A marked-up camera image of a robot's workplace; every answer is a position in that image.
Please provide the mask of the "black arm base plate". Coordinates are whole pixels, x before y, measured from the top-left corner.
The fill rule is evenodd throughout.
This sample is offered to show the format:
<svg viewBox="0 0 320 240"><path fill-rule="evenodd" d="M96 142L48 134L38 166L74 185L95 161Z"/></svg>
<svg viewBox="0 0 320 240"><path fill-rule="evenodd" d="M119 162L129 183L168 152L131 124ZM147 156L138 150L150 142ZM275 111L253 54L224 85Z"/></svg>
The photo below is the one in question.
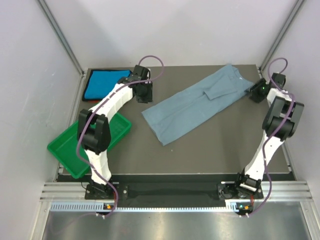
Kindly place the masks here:
<svg viewBox="0 0 320 240"><path fill-rule="evenodd" d="M263 198L262 189L238 190L233 182L120 182L114 184L120 200L138 196L201 196L214 200Z"/></svg>

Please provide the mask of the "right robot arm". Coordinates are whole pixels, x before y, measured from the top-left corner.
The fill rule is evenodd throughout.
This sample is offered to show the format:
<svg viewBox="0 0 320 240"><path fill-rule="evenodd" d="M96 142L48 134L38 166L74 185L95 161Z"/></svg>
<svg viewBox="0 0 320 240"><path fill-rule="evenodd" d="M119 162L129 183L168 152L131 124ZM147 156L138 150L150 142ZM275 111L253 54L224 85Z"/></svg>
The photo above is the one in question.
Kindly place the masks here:
<svg viewBox="0 0 320 240"><path fill-rule="evenodd" d="M262 139L250 163L238 174L233 192L239 198L255 194L261 188L261 181L277 149L286 139L293 136L300 122L305 105L292 99L283 89L286 76L273 73L271 81L261 79L247 90L251 98L266 99L269 110L262 123Z"/></svg>

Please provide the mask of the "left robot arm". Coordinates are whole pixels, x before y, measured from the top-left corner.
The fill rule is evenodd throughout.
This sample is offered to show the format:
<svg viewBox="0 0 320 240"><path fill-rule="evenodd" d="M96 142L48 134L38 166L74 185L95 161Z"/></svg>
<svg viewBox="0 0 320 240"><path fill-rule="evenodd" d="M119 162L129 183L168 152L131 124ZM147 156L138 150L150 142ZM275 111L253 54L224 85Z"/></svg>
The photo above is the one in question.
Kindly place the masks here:
<svg viewBox="0 0 320 240"><path fill-rule="evenodd" d="M140 103L153 100L153 83L150 69L136 65L128 76L121 77L101 102L90 109L83 109L78 116L77 147L82 148L91 168L91 181L102 198L109 198L114 187L108 181L111 171L107 150L111 144L110 121L127 102L136 98Z"/></svg>

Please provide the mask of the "light blue t-shirt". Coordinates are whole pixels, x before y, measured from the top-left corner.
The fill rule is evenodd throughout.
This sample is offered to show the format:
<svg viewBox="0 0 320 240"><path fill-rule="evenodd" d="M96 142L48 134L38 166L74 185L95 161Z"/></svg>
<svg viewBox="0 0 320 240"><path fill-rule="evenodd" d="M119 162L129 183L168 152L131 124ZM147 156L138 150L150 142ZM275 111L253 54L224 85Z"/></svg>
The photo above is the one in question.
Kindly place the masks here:
<svg viewBox="0 0 320 240"><path fill-rule="evenodd" d="M228 64L194 85L144 110L142 115L166 146L245 96L253 82Z"/></svg>

